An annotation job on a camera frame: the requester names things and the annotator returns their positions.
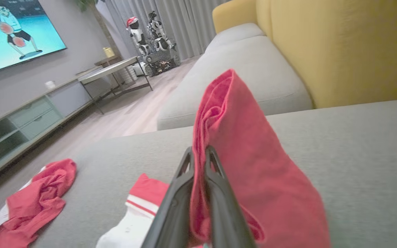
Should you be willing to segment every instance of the houseplant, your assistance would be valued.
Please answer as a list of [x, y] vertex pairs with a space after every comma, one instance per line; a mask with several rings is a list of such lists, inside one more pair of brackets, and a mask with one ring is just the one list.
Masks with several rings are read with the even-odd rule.
[[114, 39], [112, 38], [111, 33], [107, 28], [107, 25], [104, 22], [104, 18], [102, 17], [101, 13], [96, 8], [96, 4], [98, 3], [99, 0], [73, 0], [73, 1], [76, 2], [76, 4], [79, 6], [79, 8], [82, 12], [86, 11], [87, 9], [90, 9], [93, 12], [94, 17], [98, 21], [99, 26], [101, 26], [101, 29], [104, 32], [104, 34], [110, 44], [111, 49], [113, 50], [115, 55], [120, 56], [120, 52], [117, 49], [117, 45], [114, 42]]

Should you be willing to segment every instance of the gray curtain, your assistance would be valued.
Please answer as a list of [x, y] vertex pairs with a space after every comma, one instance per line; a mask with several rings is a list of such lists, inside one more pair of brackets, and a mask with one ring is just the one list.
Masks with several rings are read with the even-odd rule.
[[111, 16], [131, 52], [137, 50], [126, 31], [126, 20], [139, 19], [146, 33], [148, 13], [156, 11], [165, 33], [177, 43], [182, 60], [200, 55], [216, 35], [212, 10], [228, 0], [106, 0]]

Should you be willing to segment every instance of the red hat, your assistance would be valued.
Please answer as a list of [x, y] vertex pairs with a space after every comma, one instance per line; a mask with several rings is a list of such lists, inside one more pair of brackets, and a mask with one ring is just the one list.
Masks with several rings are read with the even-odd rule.
[[137, 19], [137, 17], [133, 16], [133, 17], [131, 17], [130, 19], [128, 19], [128, 20], [126, 21], [126, 27], [128, 28], [129, 25], [131, 25], [131, 24], [133, 24], [133, 23], [136, 23], [136, 22], [138, 22], [138, 21], [139, 21], [139, 19]]

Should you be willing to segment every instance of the sofa cushion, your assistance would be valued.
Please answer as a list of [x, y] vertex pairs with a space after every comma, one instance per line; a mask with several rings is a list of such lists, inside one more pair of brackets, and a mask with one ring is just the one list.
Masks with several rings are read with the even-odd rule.
[[[397, 101], [267, 116], [323, 198], [332, 247], [397, 248]], [[192, 127], [83, 149], [62, 213], [32, 247], [94, 247], [126, 213], [140, 174], [171, 182]]]
[[202, 55], [162, 107], [157, 128], [192, 126], [205, 88], [231, 68], [252, 91], [265, 115], [312, 108], [301, 79], [278, 49], [268, 37], [255, 36]]
[[264, 36], [263, 31], [255, 23], [245, 23], [231, 27], [218, 33], [206, 48], [206, 52], [219, 49], [220, 46], [254, 36]]

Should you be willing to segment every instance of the wooden floor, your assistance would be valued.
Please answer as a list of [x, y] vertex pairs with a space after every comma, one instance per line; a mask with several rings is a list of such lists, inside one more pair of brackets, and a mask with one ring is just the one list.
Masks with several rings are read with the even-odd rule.
[[177, 88], [198, 57], [180, 67], [150, 77], [150, 88], [133, 91], [114, 100], [105, 99], [104, 115], [90, 107], [28, 152], [0, 175], [0, 209], [5, 199], [37, 174], [44, 165], [74, 157], [84, 147], [99, 140], [156, 131], [156, 118], [163, 103]]

